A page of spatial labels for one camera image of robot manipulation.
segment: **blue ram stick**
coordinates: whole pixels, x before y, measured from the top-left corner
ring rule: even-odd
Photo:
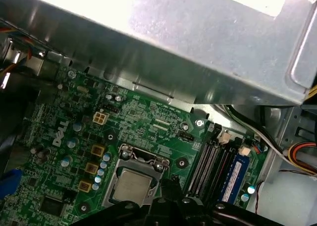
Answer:
[[[235,157],[221,190],[219,201],[228,202],[230,204],[234,203],[249,163],[250,159],[248,157],[239,154]]]

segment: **orange wire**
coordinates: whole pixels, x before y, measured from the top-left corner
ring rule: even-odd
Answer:
[[[294,151],[293,151],[293,154],[292,154],[292,157],[293,159],[296,160],[296,154],[297,154],[297,151],[300,150],[301,148],[304,148],[304,147],[310,147],[310,146],[314,146],[316,147],[316,143],[303,143],[303,144],[300,144],[298,146],[295,147]],[[297,161],[298,164],[301,164],[302,166],[308,168],[308,169],[311,169],[313,171],[315,171],[314,168],[312,168],[312,166],[308,165],[307,163],[304,163],[302,161]]]

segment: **cpu socket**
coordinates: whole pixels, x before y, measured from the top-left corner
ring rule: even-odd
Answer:
[[[122,144],[102,206],[110,207],[126,200],[139,206],[150,204],[168,167],[168,159]]]

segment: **metal panel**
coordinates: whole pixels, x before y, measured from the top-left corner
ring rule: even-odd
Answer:
[[[317,69],[315,8],[286,0],[272,17],[232,0],[0,0],[0,17],[84,66],[174,98],[299,104]]]

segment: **white connector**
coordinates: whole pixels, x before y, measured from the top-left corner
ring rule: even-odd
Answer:
[[[107,122],[108,118],[109,118],[108,113],[96,112],[94,114],[93,122],[100,125],[104,125]]]

